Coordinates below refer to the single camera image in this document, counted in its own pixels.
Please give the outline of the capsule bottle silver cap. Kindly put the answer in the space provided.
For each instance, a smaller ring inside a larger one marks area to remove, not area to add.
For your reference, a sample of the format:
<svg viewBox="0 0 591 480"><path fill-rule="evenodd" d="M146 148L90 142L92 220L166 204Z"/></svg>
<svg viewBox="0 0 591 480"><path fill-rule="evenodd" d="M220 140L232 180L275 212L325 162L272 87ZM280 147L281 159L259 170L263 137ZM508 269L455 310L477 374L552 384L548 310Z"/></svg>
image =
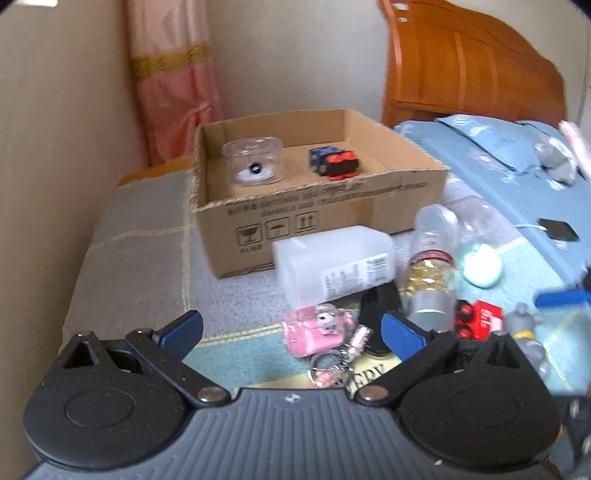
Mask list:
<svg viewBox="0 0 591 480"><path fill-rule="evenodd" d="M453 328L458 243L459 223L452 210L432 204L418 212L403 298L408 319L424 330Z"/></svg>

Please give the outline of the light blue earbuds case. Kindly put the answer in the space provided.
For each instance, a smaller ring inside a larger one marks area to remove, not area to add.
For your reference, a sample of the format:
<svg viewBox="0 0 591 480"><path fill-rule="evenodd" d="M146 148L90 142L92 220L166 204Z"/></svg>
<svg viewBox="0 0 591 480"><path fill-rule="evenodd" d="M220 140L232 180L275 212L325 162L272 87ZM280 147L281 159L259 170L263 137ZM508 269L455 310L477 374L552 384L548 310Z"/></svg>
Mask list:
<svg viewBox="0 0 591 480"><path fill-rule="evenodd" d="M465 256L462 274L472 285L487 289L501 278L503 261L497 250L488 244L474 246Z"/></svg>

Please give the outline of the white translucent plastic bottle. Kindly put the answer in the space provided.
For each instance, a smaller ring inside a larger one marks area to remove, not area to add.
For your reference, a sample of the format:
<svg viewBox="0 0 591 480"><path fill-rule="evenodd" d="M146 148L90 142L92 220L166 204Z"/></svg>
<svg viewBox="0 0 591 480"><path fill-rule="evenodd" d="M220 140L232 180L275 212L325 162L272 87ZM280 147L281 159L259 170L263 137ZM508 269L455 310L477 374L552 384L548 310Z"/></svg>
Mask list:
<svg viewBox="0 0 591 480"><path fill-rule="evenodd" d="M276 241L271 248L277 280L294 310L396 277L392 236L361 225Z"/></svg>

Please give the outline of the black toy car red wheels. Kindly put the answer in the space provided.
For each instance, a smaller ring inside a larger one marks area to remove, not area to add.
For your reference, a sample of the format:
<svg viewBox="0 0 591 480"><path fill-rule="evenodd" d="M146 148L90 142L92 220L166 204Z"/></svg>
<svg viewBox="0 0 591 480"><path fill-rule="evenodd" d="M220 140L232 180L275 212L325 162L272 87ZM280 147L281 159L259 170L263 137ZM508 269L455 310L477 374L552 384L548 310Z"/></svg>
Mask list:
<svg viewBox="0 0 591 480"><path fill-rule="evenodd" d="M334 146L313 148L308 151L310 169L318 176L331 181L352 178L359 174L360 160L352 150L342 150Z"/></svg>

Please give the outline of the clear round plastic container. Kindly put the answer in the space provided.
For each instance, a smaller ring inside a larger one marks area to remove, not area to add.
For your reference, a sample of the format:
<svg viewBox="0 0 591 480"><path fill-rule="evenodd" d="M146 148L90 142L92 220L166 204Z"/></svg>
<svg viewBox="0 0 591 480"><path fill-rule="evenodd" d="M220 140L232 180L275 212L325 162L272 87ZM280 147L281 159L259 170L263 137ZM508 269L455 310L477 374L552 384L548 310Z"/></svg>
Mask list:
<svg viewBox="0 0 591 480"><path fill-rule="evenodd" d="M283 143L279 138L242 138L225 143L221 152L232 184L256 186L283 179Z"/></svg>

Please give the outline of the black teardrop case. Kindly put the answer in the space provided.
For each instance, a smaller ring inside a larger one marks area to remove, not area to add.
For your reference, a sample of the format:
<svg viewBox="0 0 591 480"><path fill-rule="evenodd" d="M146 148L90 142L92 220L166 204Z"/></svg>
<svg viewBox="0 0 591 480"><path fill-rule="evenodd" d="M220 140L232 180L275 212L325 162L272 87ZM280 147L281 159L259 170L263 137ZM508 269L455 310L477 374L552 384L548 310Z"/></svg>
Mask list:
<svg viewBox="0 0 591 480"><path fill-rule="evenodd" d="M363 294L358 322L373 331L366 345L370 354L383 357L391 352L382 338L382 318L386 313L401 310L401 296L394 281L370 288Z"/></svg>

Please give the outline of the grey elephant toy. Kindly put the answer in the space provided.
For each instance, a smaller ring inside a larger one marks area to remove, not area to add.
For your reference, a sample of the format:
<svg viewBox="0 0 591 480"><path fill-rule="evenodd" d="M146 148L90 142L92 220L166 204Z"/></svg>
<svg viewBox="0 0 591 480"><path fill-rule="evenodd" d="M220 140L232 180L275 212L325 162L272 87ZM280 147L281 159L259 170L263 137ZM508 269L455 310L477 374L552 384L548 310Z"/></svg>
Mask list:
<svg viewBox="0 0 591 480"><path fill-rule="evenodd" d="M522 302L504 316L505 330L516 341L538 375L545 379L549 374L550 363L544 345L535 334L539 323L539 319Z"/></svg>

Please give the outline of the black phone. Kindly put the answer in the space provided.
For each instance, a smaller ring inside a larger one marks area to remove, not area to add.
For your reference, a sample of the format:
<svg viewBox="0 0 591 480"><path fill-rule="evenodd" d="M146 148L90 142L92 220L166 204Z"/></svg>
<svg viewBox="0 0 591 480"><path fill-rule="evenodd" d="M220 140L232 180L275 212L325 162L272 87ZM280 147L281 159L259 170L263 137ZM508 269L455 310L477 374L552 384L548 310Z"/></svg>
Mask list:
<svg viewBox="0 0 591 480"><path fill-rule="evenodd" d="M564 242L580 241L578 234L567 222L551 219L539 219L538 224L552 240Z"/></svg>

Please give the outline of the grey blue checked cushion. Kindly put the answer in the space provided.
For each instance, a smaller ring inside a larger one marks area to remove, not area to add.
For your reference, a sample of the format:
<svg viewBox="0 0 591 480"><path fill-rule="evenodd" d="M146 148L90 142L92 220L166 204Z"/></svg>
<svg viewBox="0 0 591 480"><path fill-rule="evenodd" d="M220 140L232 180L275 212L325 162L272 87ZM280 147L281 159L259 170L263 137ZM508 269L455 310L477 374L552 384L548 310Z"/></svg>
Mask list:
<svg viewBox="0 0 591 480"><path fill-rule="evenodd" d="M212 275L189 210L191 187L181 166L116 190L85 255L63 338L89 330L119 339L197 310L204 337L185 357L188 366L230 391L310 387L307 363L283 344L290 308L276 274Z"/></svg>

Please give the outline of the clear empty plastic jar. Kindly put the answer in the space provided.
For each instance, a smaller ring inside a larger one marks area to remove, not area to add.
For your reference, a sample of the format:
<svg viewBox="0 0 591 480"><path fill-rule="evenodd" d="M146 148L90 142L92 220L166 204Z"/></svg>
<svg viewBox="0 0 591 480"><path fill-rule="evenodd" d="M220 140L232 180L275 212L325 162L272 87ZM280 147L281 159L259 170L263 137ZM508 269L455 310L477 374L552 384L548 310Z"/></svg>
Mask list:
<svg viewBox="0 0 591 480"><path fill-rule="evenodd" d="M477 196L468 196L448 204L459 224L458 253L461 260L483 244L500 246L510 237L505 218L487 201Z"/></svg>

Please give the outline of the grey plush toy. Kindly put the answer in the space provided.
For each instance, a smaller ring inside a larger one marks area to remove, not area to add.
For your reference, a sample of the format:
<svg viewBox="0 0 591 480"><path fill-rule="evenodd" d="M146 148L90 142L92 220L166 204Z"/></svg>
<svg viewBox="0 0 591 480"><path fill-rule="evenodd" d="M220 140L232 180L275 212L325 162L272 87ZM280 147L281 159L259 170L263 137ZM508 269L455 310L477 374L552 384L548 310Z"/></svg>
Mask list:
<svg viewBox="0 0 591 480"><path fill-rule="evenodd" d="M572 151L559 138L539 135L534 151L542 169L558 183L572 186L576 181L577 163Z"/></svg>

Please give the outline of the blue floral bedding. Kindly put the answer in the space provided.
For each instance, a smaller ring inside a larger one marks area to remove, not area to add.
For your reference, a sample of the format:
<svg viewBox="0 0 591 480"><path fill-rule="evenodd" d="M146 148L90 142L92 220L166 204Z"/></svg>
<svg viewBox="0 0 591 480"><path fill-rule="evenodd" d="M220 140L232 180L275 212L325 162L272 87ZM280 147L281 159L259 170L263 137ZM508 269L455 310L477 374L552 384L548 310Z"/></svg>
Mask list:
<svg viewBox="0 0 591 480"><path fill-rule="evenodd" d="M590 185L577 178L565 186L543 172L533 145L550 127L467 115L460 120L459 128L439 119L405 121L395 130L447 165L459 180L457 190L487 201L527 239L528 246L510 256L510 277L499 289L507 296L504 305L580 281L590 264ZM539 219L567 222L580 241L550 239Z"/></svg>

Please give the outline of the cardboard box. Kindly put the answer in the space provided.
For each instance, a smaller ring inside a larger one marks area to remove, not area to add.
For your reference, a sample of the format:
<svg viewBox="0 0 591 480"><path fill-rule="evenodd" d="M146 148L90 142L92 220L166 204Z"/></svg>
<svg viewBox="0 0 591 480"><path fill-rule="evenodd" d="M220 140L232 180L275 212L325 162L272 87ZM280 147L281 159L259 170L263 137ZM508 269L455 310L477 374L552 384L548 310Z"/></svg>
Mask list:
<svg viewBox="0 0 591 480"><path fill-rule="evenodd" d="M280 180L240 186L223 146L276 137ZM360 160L355 177L332 181L311 171L308 152L335 146ZM349 109L287 111L197 127L191 210L217 278L273 266L273 241L362 225L389 234L411 229L418 211L443 197L448 167L415 143Z"/></svg>

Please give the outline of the wooden headboard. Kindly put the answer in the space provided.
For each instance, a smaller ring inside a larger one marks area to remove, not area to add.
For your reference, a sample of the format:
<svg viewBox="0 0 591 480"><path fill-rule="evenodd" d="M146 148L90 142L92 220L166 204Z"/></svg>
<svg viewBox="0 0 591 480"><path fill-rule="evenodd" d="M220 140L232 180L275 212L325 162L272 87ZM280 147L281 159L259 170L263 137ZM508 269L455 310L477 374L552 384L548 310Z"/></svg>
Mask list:
<svg viewBox="0 0 591 480"><path fill-rule="evenodd" d="M449 1L378 5L389 27L384 125L453 114L566 119L559 70L503 21Z"/></svg>

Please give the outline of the pink orange curtain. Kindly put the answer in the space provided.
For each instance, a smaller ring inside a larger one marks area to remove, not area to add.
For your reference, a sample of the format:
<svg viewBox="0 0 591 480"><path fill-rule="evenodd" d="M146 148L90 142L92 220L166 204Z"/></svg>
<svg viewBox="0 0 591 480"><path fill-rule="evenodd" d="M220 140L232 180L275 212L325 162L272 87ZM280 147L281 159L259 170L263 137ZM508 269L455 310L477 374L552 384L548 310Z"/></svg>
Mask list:
<svg viewBox="0 0 591 480"><path fill-rule="evenodd" d="M127 1L131 70L153 166L190 157L197 126L222 119L204 1Z"/></svg>

